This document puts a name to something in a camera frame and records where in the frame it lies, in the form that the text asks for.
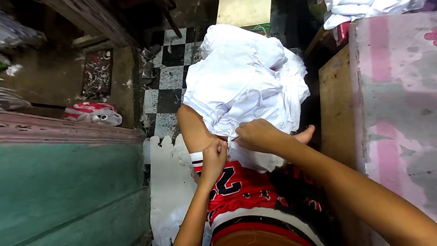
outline hand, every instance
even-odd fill
[[[295,140],[291,135],[281,132],[265,119],[240,123],[235,132],[239,135],[239,138],[236,139],[239,146],[269,154],[275,154],[275,146],[278,143],[289,141],[289,139]]]
[[[203,150],[202,175],[199,185],[205,185],[210,190],[213,188],[228,159],[227,149],[226,142],[217,138]]]

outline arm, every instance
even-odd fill
[[[209,193],[225,167],[227,149],[226,142],[215,139],[203,150],[202,175],[173,245],[202,245]]]
[[[323,186],[378,232],[390,245],[428,246],[437,242],[437,224],[394,192],[301,144],[264,119],[241,123],[236,132],[243,148],[278,155]]]

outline leg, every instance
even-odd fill
[[[217,135],[213,135],[208,131],[203,123],[202,116],[185,104],[183,104],[177,112],[177,123],[179,124],[182,138],[190,154],[201,152],[204,148],[209,146],[214,139],[218,138]]]

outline green wall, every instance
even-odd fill
[[[150,229],[141,144],[0,145],[0,245],[131,245]]]

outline slipper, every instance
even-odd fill
[[[145,78],[145,84],[151,84],[153,82],[153,78],[156,77],[156,74],[153,75],[153,63],[146,62],[144,65],[144,70],[142,71],[141,77]]]
[[[161,51],[161,46],[159,44],[155,44],[154,46],[150,47],[149,49],[144,48],[141,52],[142,56],[144,57],[145,61],[148,62],[155,58],[155,56]]]

